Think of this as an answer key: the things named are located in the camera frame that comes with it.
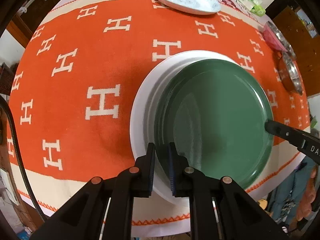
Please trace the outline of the person's right hand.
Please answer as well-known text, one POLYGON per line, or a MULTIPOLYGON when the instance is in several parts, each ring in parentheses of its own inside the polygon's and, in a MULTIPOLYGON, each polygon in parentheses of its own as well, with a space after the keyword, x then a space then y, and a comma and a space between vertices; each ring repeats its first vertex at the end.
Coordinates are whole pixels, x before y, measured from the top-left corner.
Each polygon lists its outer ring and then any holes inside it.
POLYGON ((315 190, 315 177, 317 175, 317 168, 313 168, 310 178, 307 182, 305 192, 303 197, 299 203, 299 207, 297 209, 296 219, 301 221, 303 218, 306 218, 310 215, 312 206, 311 204, 316 198, 316 190, 315 190))

